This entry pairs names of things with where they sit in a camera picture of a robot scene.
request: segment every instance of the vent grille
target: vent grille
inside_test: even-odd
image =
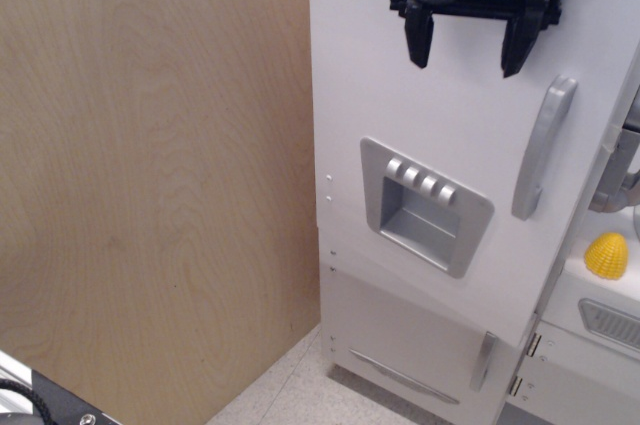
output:
[[[580,300],[578,307],[591,333],[640,350],[640,318],[589,299]]]

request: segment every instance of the wooden panel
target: wooden panel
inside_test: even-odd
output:
[[[319,319],[308,0],[0,10],[0,349],[204,423]]]

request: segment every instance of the toy stove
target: toy stove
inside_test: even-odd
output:
[[[623,235],[629,251],[618,280],[585,266],[589,245],[608,232]],[[554,424],[637,422],[640,241],[633,209],[587,214],[531,343],[510,403]]]

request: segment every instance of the ice dispenser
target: ice dispenser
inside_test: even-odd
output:
[[[360,147],[369,227],[452,277],[464,276],[493,204],[370,138]]]

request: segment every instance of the drawer handle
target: drawer handle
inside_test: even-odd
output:
[[[569,111],[576,88],[576,80],[559,76],[547,90],[520,165],[511,206],[514,217],[526,220],[538,207],[551,147]]]
[[[471,375],[471,382],[469,388],[474,392],[479,392],[484,384],[484,379],[487,378],[487,372],[489,371],[489,364],[491,363],[491,356],[498,337],[493,333],[487,332],[482,341],[480,347],[480,354],[476,360],[476,366],[473,368],[473,374]]]
[[[459,400],[456,400],[455,398],[450,397],[449,395],[442,393],[436,390],[435,388],[430,387],[429,385],[425,385],[424,383],[419,382],[418,380],[408,377],[403,373],[397,372],[396,370],[381,364],[380,362],[374,360],[373,358],[367,357],[366,355],[363,355],[362,353],[356,352],[355,350],[352,350],[352,349],[349,349],[349,351],[358,360],[362,360],[363,362],[368,363],[369,365],[372,365],[376,370],[378,370],[385,377],[388,377],[391,380],[394,380],[400,383],[401,385],[404,385],[405,387],[410,388],[415,392],[431,395],[432,397],[435,397],[438,400],[442,400],[444,403],[448,403],[450,405],[460,404]]]

